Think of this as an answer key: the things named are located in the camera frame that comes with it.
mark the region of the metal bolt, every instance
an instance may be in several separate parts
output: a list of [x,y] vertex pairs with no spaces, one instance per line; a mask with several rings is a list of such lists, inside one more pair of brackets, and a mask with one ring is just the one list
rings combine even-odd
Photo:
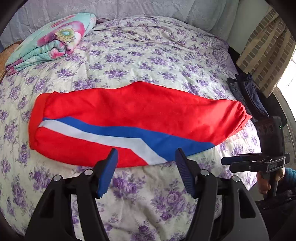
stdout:
[[200,174],[203,175],[203,176],[207,176],[209,174],[209,172],[207,170],[205,170],[205,169],[202,169],[200,171]]
[[61,179],[61,176],[60,175],[56,175],[56,176],[54,176],[54,181],[59,181]]
[[93,174],[93,170],[92,169],[87,169],[85,172],[84,172],[85,175],[87,176],[90,176],[91,174]]
[[232,176],[232,180],[235,182],[239,182],[240,178],[238,176]]

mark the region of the floral bed sheet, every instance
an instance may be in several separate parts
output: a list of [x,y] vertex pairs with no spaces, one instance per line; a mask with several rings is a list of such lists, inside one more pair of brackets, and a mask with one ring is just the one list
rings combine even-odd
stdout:
[[[52,177],[73,177],[87,169],[30,150],[28,121],[39,94],[146,81],[211,99],[233,100],[226,80],[236,70],[227,49],[225,42],[178,20],[134,16],[96,25],[63,59],[6,76],[0,84],[0,209],[8,223],[25,234]],[[190,159],[216,176],[230,178],[232,173],[221,165],[221,157],[258,151],[257,132],[248,121],[241,132]],[[256,182],[254,173],[237,175],[247,188]],[[83,240],[75,196],[71,202],[75,233]],[[110,240],[177,241],[188,231],[196,202],[186,193],[172,162],[117,168],[97,205]],[[220,211],[218,197],[216,216]]]

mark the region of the person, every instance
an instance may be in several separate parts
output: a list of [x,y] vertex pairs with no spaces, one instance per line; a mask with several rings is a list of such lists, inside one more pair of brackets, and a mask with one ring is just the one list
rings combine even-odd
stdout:
[[[257,201],[256,204],[270,240],[291,240],[290,238],[296,235],[296,170],[282,168],[277,171],[276,179],[276,196]],[[257,186],[261,194],[267,194],[271,189],[268,180],[262,178],[260,172],[257,173]]]

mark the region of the brown striped curtain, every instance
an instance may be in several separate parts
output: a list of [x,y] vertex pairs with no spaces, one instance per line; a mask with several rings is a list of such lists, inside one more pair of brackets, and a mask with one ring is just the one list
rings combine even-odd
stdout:
[[269,12],[251,34],[236,64],[250,72],[268,97],[283,75],[295,50],[295,40],[278,13]]

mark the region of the blue stripe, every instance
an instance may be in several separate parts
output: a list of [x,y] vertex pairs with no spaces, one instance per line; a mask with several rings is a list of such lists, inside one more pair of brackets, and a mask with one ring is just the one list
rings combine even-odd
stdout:
[[190,139],[177,137],[157,131],[149,131],[138,127],[128,126],[94,126],[72,117],[55,119],[79,130],[101,136],[140,138],[153,151],[167,161],[175,160],[175,151],[182,148],[186,156],[190,156],[204,150],[208,150],[214,145],[209,142],[197,142]]

